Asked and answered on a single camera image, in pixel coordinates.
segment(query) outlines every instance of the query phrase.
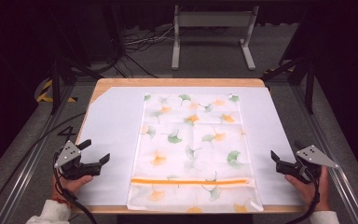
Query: white stand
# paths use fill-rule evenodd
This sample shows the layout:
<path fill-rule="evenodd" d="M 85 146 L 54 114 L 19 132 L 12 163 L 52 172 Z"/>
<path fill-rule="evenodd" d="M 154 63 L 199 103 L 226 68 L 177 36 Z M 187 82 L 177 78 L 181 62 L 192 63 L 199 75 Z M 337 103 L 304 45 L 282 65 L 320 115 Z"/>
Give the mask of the white stand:
<path fill-rule="evenodd" d="M 255 26 L 258 7 L 252 11 L 238 12 L 190 12 L 179 11 L 179 6 L 175 6 L 174 31 L 175 39 L 173 43 L 172 70 L 179 69 L 180 39 L 179 27 L 196 26 L 221 26 L 221 27 L 246 27 L 246 37 L 240 40 L 243 55 L 249 70 L 255 70 L 251 52 L 249 50 L 249 41 Z"/>

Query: gray carpet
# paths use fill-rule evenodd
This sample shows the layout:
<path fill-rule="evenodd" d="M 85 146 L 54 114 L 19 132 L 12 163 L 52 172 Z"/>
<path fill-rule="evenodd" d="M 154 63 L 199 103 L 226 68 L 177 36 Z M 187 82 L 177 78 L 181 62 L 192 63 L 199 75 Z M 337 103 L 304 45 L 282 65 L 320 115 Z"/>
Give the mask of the gray carpet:
<path fill-rule="evenodd" d="M 269 68 L 277 66 L 290 37 L 293 35 L 295 25 L 287 26 L 257 26 L 251 38 L 250 50 L 255 60 L 256 70 L 249 71 L 241 52 L 238 40 L 241 38 L 241 29 L 228 29 L 222 34 L 212 33 L 211 30 L 189 30 L 181 36 L 181 57 L 178 71 L 171 70 L 172 41 L 165 40 L 145 51 L 129 53 L 129 55 L 150 73 L 160 77 L 261 77 Z M 150 77 L 135 63 L 126 58 L 117 64 L 127 75 L 135 77 Z M 106 77 L 120 77 L 115 69 L 103 73 Z M 315 144 L 318 136 L 310 127 L 309 117 L 301 109 L 301 104 L 296 99 L 296 90 L 304 92 L 304 84 L 299 88 L 290 87 L 285 82 L 286 75 L 280 75 L 267 82 L 271 87 L 271 96 L 276 105 L 283 128 L 290 143 L 299 140 L 305 145 Z M 92 95 L 95 81 L 82 77 L 73 87 L 70 96 L 77 97 L 77 103 L 65 103 L 62 111 L 56 116 L 55 125 L 85 112 Z M 358 202 L 358 163 L 351 153 L 351 149 L 345 140 L 342 131 L 326 101 L 319 85 L 315 86 L 314 116 L 322 130 L 325 142 L 340 164 L 348 182 L 350 183 L 354 198 Z M 6 154 L 0 160 L 0 188 L 9 178 L 11 171 L 21 160 L 27 149 L 41 136 L 45 125 L 51 116 L 51 103 L 39 103 L 39 107 L 30 117 L 17 138 L 13 141 Z M 58 133 L 68 126 L 74 127 L 73 132 L 78 133 L 83 116 L 72 119 L 63 124 L 48 136 L 46 146 L 41 149 L 40 160 L 32 176 L 27 178 L 28 186 L 19 197 L 19 201 L 13 204 L 13 213 L 8 214 L 8 223 L 24 223 L 29 217 L 39 215 L 44 201 L 51 193 L 51 164 L 53 153 L 60 149 L 65 141 L 65 136 Z M 7 197 L 16 185 L 20 173 L 13 175 L 12 180 L 0 197 L 0 211 Z M 332 179 L 331 205 L 337 211 L 340 223 L 358 223 L 351 214 L 345 195 L 340 194 L 339 184 Z M 255 224 L 285 223 L 301 214 L 268 214 L 253 215 Z M 98 223 L 117 223 L 116 216 L 96 215 Z M 85 215 L 75 217 L 72 223 L 90 223 Z"/>

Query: ginkgo leaf print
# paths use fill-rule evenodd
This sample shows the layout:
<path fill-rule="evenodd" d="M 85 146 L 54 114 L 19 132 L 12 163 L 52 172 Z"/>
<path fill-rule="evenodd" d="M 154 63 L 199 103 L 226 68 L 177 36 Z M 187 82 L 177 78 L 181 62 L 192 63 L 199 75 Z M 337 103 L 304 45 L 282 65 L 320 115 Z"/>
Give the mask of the ginkgo leaf print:
<path fill-rule="evenodd" d="M 150 138 L 156 135 L 156 129 L 153 126 L 144 126 L 141 130 L 141 134 L 149 134 Z"/>
<path fill-rule="evenodd" d="M 228 97 L 228 100 L 229 101 L 232 101 L 232 102 L 238 102 L 240 100 L 240 97 L 238 95 L 234 95 L 234 94 L 231 94 L 229 97 Z"/>
<path fill-rule="evenodd" d="M 220 99 L 216 99 L 215 101 L 213 101 L 214 105 L 225 105 L 226 102 Z"/>
<path fill-rule="evenodd" d="M 191 101 L 191 104 L 188 106 L 188 109 L 190 110 L 195 110 L 198 109 L 200 107 L 199 103 L 196 101 Z"/>
<path fill-rule="evenodd" d="M 230 153 L 228 153 L 228 156 L 227 156 L 228 164 L 234 168 L 240 168 L 241 166 L 243 166 L 243 164 L 238 161 L 238 157 L 240 156 L 240 154 L 241 153 L 237 150 L 234 150 L 234 151 L 231 151 Z"/>
<path fill-rule="evenodd" d="M 179 134 L 179 130 L 176 130 L 176 133 L 169 134 L 168 141 L 174 144 L 182 142 L 183 139 L 179 138 L 178 134 Z"/>
<path fill-rule="evenodd" d="M 222 114 L 221 118 L 222 118 L 222 120 L 224 120 L 227 123 L 234 123 L 235 122 L 235 119 L 232 118 L 231 115 Z"/>
<path fill-rule="evenodd" d="M 209 193 L 211 194 L 211 198 L 209 199 L 209 201 L 213 202 L 216 201 L 219 197 L 220 197 L 220 187 L 219 186 L 214 186 L 213 189 L 206 189 L 209 191 Z"/>
<path fill-rule="evenodd" d="M 162 105 L 166 105 L 168 103 L 168 98 L 170 98 L 170 96 L 159 97 L 159 101 L 161 102 Z"/>
<path fill-rule="evenodd" d="M 183 101 L 191 101 L 191 97 L 187 94 L 182 94 L 182 95 L 178 95 L 180 98 L 182 98 L 182 102 L 180 103 L 180 105 L 182 105 Z"/>
<path fill-rule="evenodd" d="M 221 142 L 223 140 L 225 140 L 226 138 L 226 134 L 225 133 L 217 133 L 216 130 L 213 128 L 214 130 L 214 134 L 205 134 L 202 136 L 202 142 L 210 142 L 212 147 L 213 147 L 213 144 L 212 144 L 212 141 L 218 141 L 218 142 Z"/>
<path fill-rule="evenodd" d="M 196 159 L 195 152 L 197 150 L 199 150 L 199 149 L 201 149 L 201 148 L 199 147 L 199 148 L 193 149 L 189 145 L 187 145 L 187 147 L 186 147 L 186 155 L 187 155 L 187 157 L 189 159 L 191 159 L 191 160 L 195 160 Z"/>
<path fill-rule="evenodd" d="M 200 118 L 197 115 L 192 115 L 192 116 L 185 118 L 185 123 L 188 125 L 194 126 L 194 124 L 197 120 L 200 120 Z"/>
<path fill-rule="evenodd" d="M 167 158 L 164 156 L 160 156 L 158 154 L 158 151 L 156 150 L 155 158 L 150 163 L 152 163 L 153 165 L 161 165 L 166 160 L 167 160 Z"/>
<path fill-rule="evenodd" d="M 156 111 L 151 114 L 151 117 L 156 117 L 158 119 L 158 123 L 159 123 L 159 116 L 161 116 L 161 115 L 162 115 L 161 111 Z"/>
<path fill-rule="evenodd" d="M 219 141 L 219 142 L 225 140 L 225 138 L 226 138 L 226 134 L 225 134 L 225 133 L 217 133 L 214 128 L 213 128 L 213 131 L 214 131 L 213 140 Z"/>
<path fill-rule="evenodd" d="M 152 194 L 147 196 L 147 200 L 152 201 L 152 202 L 158 202 L 158 201 L 161 201 L 164 197 L 165 197 L 165 190 L 153 189 Z"/>
<path fill-rule="evenodd" d="M 237 203 L 233 204 L 234 210 L 236 213 L 247 213 L 248 209 L 246 209 L 245 204 L 244 205 L 239 205 Z"/>
<path fill-rule="evenodd" d="M 159 111 L 161 111 L 161 113 L 165 114 L 165 113 L 168 113 L 171 111 L 171 107 L 163 105 Z"/>
<path fill-rule="evenodd" d="M 194 206 L 186 210 L 187 213 L 202 213 L 202 209 L 200 207 Z"/>
<path fill-rule="evenodd" d="M 204 105 L 200 105 L 200 106 L 204 107 L 206 113 L 211 112 L 213 110 L 212 104 L 208 104 L 206 106 L 204 106 Z"/>
<path fill-rule="evenodd" d="M 151 95 L 145 95 L 145 101 L 148 101 L 148 100 L 150 100 L 150 98 L 152 98 L 152 96 Z"/>

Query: wooden table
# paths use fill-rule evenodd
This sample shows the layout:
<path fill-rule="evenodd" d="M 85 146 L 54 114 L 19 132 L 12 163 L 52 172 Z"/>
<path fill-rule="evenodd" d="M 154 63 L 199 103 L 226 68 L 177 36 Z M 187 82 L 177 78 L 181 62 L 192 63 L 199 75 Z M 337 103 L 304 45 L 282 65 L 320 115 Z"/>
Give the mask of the wooden table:
<path fill-rule="evenodd" d="M 112 87 L 255 87 L 265 88 L 264 82 L 258 78 L 103 78 L 100 79 L 90 98 L 90 104 L 94 103 L 98 97 L 103 95 Z M 76 143 L 79 144 L 81 132 L 90 108 L 85 119 Z M 150 211 L 133 211 L 127 209 L 123 205 L 86 205 L 91 213 L 94 214 L 158 214 L 158 212 Z M 262 213 L 294 213 L 304 211 L 301 205 L 268 205 L 263 204 L 264 211 Z"/>

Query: human hand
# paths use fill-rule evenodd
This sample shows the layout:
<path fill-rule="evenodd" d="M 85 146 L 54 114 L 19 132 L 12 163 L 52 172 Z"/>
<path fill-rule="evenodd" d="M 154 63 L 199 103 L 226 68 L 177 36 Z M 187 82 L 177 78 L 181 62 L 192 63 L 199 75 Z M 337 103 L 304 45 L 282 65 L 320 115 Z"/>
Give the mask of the human hand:
<path fill-rule="evenodd" d="M 292 184 L 299 192 L 307 204 L 310 207 L 310 204 L 313 200 L 313 196 L 315 195 L 315 186 L 313 183 L 304 184 L 299 181 L 297 178 L 291 175 L 285 175 L 284 178 Z M 331 211 L 329 204 L 329 183 L 328 183 L 328 172 L 325 166 L 322 166 L 321 177 L 319 177 L 319 193 L 320 200 L 316 204 L 315 212 L 317 211 Z"/>
<path fill-rule="evenodd" d="M 63 177 L 60 177 L 60 183 L 63 189 L 67 189 L 71 191 L 73 194 L 77 194 L 81 187 L 89 183 L 93 179 L 92 175 L 84 175 L 77 180 L 67 180 Z M 52 191 L 52 198 L 59 198 L 65 200 L 62 195 L 56 189 L 56 178 L 55 176 L 52 177 L 53 183 L 53 191 Z"/>

